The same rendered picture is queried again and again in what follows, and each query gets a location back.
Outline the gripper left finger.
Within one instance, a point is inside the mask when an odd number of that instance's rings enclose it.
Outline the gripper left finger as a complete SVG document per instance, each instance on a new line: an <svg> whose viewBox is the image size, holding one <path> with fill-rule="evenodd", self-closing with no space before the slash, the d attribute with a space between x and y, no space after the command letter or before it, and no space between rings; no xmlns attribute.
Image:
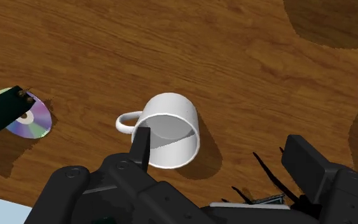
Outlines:
<svg viewBox="0 0 358 224"><path fill-rule="evenodd" d="M138 224L216 224L166 181L147 173L151 129L141 127L128 153L107 156L101 169L133 204ZM49 178L24 224L70 224L74 207L88 190L90 172L76 165L57 169Z"/></svg>

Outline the shiny compact disc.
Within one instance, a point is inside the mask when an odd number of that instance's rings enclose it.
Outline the shiny compact disc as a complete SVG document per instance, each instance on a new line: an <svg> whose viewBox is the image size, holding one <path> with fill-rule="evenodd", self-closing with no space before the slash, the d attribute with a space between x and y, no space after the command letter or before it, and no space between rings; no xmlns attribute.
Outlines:
<svg viewBox="0 0 358 224"><path fill-rule="evenodd" d="M0 94L10 88L12 87L0 90ZM35 104L28 110L28 112L23 114L20 118L17 118L4 129L27 139L42 138L47 135L52 128L51 113L42 100L32 94L29 90L26 91L35 99Z"/></svg>

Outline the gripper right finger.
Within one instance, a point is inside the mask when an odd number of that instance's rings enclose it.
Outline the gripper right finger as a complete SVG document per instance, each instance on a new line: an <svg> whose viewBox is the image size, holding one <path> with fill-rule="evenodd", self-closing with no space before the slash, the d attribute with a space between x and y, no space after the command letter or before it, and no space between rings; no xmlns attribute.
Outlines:
<svg viewBox="0 0 358 224"><path fill-rule="evenodd" d="M320 224L358 224L358 172L330 162L300 135L289 135L282 165L308 200L322 206Z"/></svg>

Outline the black oblong box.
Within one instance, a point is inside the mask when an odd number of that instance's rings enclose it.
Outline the black oblong box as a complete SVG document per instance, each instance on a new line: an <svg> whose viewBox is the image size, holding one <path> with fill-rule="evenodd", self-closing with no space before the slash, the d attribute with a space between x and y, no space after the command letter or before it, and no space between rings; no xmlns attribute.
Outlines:
<svg viewBox="0 0 358 224"><path fill-rule="evenodd" d="M14 86L0 94L0 131L28 112L35 99L26 90Z"/></svg>

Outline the white mug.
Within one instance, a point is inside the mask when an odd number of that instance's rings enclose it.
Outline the white mug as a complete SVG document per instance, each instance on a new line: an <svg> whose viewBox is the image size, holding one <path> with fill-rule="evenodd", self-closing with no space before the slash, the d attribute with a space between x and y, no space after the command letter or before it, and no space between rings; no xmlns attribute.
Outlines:
<svg viewBox="0 0 358 224"><path fill-rule="evenodd" d="M135 134L141 127L151 129L149 165L177 169L188 165L200 149L198 113L185 96L167 92L152 97L144 109L124 113L116 119L116 129Z"/></svg>

